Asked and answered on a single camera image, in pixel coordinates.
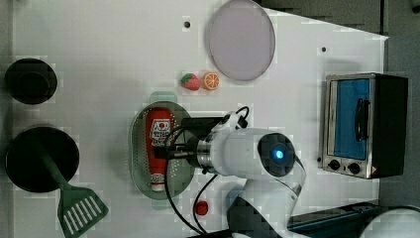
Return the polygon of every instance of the white tabletop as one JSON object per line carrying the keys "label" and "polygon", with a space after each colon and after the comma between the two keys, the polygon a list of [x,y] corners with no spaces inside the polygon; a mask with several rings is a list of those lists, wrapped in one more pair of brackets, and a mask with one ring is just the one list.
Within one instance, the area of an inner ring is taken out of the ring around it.
{"label": "white tabletop", "polygon": [[[325,76],[382,72],[385,38],[267,10],[276,33],[276,53],[268,71],[246,83],[219,72],[221,85],[216,91],[187,91],[178,86],[183,73],[218,72],[204,36],[223,2],[14,1],[15,60],[45,60],[58,75],[59,88],[41,105],[14,101],[13,132],[50,123],[76,140],[80,166],[70,183],[93,188],[110,208],[83,237],[194,235],[167,203],[141,194],[130,178],[130,125],[154,91],[174,91],[191,115],[218,116],[250,105],[254,127],[270,127],[289,137],[307,171],[294,215],[378,198],[377,179],[326,173],[316,159],[321,154]],[[189,30],[183,28],[186,20],[191,22]],[[209,178],[195,176],[179,196],[178,207],[188,219],[193,198]],[[243,183],[217,178],[208,187],[210,212],[200,218],[204,227],[227,228],[224,213],[231,202],[227,195]],[[61,237],[58,201],[58,191],[33,194],[15,187],[15,237]]]}

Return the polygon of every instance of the red ketchup bottle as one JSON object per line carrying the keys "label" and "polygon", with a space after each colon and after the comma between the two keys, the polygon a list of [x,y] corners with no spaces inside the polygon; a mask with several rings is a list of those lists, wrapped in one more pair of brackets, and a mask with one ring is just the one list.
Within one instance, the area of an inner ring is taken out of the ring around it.
{"label": "red ketchup bottle", "polygon": [[167,160],[157,159],[154,147],[164,147],[164,140],[173,128],[172,113],[166,108],[153,108],[146,117],[146,144],[151,170],[151,183],[153,191],[164,190],[164,171]]}

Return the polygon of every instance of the slotted spatula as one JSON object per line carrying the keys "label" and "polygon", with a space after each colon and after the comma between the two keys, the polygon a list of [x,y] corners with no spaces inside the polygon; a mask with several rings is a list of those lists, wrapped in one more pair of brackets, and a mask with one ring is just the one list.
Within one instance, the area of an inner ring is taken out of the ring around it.
{"label": "slotted spatula", "polygon": [[57,217],[64,236],[81,236],[106,216],[108,207],[92,189],[68,184],[40,141],[32,139],[31,144],[59,186]]}

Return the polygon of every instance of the oven knob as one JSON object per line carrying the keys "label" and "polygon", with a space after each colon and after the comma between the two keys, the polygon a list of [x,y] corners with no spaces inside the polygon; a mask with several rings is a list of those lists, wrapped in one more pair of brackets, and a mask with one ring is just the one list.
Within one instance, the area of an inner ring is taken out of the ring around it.
{"label": "oven knob", "polygon": [[333,171],[336,171],[337,169],[339,169],[340,168],[340,163],[338,162],[338,161],[336,161],[336,160],[332,160],[331,162],[330,162],[330,164],[328,164],[328,166],[333,170]]}
{"label": "oven knob", "polygon": [[349,166],[347,166],[347,168],[354,175],[358,174],[361,171],[361,167],[358,164],[356,164],[356,163],[350,164]]}

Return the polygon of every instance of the white plate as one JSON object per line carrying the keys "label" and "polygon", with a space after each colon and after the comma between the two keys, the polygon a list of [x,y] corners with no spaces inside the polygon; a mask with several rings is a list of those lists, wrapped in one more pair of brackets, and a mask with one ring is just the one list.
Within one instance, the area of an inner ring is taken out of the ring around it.
{"label": "white plate", "polygon": [[267,13],[250,0],[232,0],[215,14],[209,31],[213,61],[228,77],[251,80],[269,67],[275,35]]}

